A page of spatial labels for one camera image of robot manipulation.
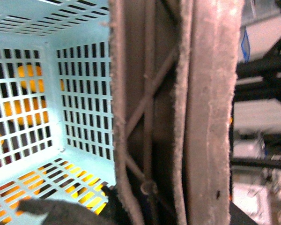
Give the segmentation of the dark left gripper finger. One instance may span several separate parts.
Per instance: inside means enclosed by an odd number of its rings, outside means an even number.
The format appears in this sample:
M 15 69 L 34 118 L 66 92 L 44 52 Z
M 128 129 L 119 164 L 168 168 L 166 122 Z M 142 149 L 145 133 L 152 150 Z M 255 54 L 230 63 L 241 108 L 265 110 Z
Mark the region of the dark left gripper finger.
M 116 188 L 101 187 L 108 202 L 97 215 L 87 207 L 63 200 L 31 198 L 20 200 L 16 210 L 31 215 L 46 215 L 43 225 L 130 225 L 131 221 Z

